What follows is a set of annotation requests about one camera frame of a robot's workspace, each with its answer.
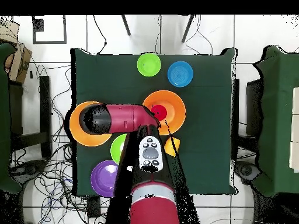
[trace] blue plate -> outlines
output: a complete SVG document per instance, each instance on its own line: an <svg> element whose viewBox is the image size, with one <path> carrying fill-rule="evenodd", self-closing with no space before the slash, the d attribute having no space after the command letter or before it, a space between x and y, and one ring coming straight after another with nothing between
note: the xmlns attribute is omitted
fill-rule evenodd
<svg viewBox="0 0 299 224"><path fill-rule="evenodd" d="M187 62L174 62L168 69L167 77L174 86L179 88L185 87L193 78L193 70Z"/></svg>

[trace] red cylinder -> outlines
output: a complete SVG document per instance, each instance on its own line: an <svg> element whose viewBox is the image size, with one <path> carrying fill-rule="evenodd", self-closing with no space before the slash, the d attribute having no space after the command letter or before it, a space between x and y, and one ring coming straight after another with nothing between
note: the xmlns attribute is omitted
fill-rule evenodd
<svg viewBox="0 0 299 224"><path fill-rule="evenodd" d="M178 210L167 198L143 198L132 204L130 224L179 224Z"/></svg>

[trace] metal pole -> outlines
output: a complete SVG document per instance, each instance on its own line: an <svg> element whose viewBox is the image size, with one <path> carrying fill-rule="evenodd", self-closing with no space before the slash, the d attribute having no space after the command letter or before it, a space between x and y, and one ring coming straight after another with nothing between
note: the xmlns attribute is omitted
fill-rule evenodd
<svg viewBox="0 0 299 224"><path fill-rule="evenodd" d="M130 29L128 28L127 19L126 19L125 15L121 15L121 17L123 18L123 22L124 22L124 26L126 27L127 34L130 36L131 33L130 33Z"/></svg>
<svg viewBox="0 0 299 224"><path fill-rule="evenodd" d="M191 23L192 23L192 20L193 20L194 16L195 16L195 15L190 15L190 18L189 18L189 21L188 21L186 30L185 30L185 32L184 32L184 36L183 36L183 39L182 39L182 43L184 43L185 40L186 40L186 37L187 37L187 34L188 34L188 32L189 32L189 29L190 29L190 26L191 26Z"/></svg>

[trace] floor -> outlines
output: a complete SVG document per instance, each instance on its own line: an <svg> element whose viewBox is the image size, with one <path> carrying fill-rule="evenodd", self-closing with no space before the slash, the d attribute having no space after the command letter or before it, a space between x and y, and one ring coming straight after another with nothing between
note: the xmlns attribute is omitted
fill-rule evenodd
<svg viewBox="0 0 299 224"><path fill-rule="evenodd" d="M52 98L61 114L65 116L71 107L71 91L69 80L71 78L69 49L78 47L95 54L99 52L104 43L93 16L66 16L67 43L66 44L33 44L32 18L30 16L6 16L20 24L19 42L33 51L33 59L29 65L29 71L33 72L31 79L27 74L24 83L23 95L23 130L24 134L39 131L39 93L37 68L39 73L51 78ZM63 40L62 16L43 16L44 32L36 33L37 41ZM127 15L131 36L128 36L121 16L95 16L95 19L107 40L107 46L102 54L139 54L147 51L155 51L157 35L159 33L158 15ZM198 18L200 19L199 32L209 40L213 46L213 55L219 55L223 49L235 47L238 49L237 78L240 79L239 120L246 124L246 83L259 78L257 70L252 63L260 60L263 48L270 44L280 46L286 52L294 52L299 46L299 26L295 16L285 15L197 15L193 20L188 40L197 30ZM188 16L162 15L162 53L163 54L195 54L181 42L186 28ZM201 54L211 54L212 48L209 42L199 33L188 41L188 46ZM52 133L56 133L61 123L54 113L52 116ZM245 133L246 125L239 125L239 132ZM53 149L68 142L62 129ZM26 155L21 161L41 158L39 146L26 148ZM239 157L246 154L241 150ZM16 157L23 153L16 152ZM62 151L57 153L56 159L64 159ZM69 176L72 170L65 164L58 169L66 168ZM194 204L197 209L201 224L252 224L253 219L253 195L248 186L241 183L237 176L231 173L233 185L237 188L236 195L194 195ZM52 185L50 180L33 180L25 190L23 199L24 215L26 222L38 224L49 206L48 193L43 184L48 185L48 191L57 190L57 185ZM109 202L103 198L103 212L107 210ZM47 222L43 224L84 224L76 210L65 211L64 208L55 205L48 215ZM91 224L103 222L104 219L89 219Z"/></svg>

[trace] orange plate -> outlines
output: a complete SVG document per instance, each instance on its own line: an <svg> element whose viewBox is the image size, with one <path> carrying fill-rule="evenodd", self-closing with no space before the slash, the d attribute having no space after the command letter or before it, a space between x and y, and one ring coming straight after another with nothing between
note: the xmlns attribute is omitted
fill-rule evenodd
<svg viewBox="0 0 299 224"><path fill-rule="evenodd" d="M103 135L90 135L87 134L84 130L82 130L79 123L79 115L80 112L87 106L99 103L96 101L87 101L83 102L80 105L76 106L75 110L71 114L71 118L69 119L69 129L71 130L72 136L74 139L82 145L93 147L99 146L105 143L112 134L103 134Z"/></svg>
<svg viewBox="0 0 299 224"><path fill-rule="evenodd" d="M159 133L162 136L169 135L168 126L171 133L175 133L184 123L186 118L186 109L183 100L174 92L168 90L159 90L151 93L143 102L143 105L148 109L153 106L162 105L167 110L167 116L164 118L159 128Z"/></svg>

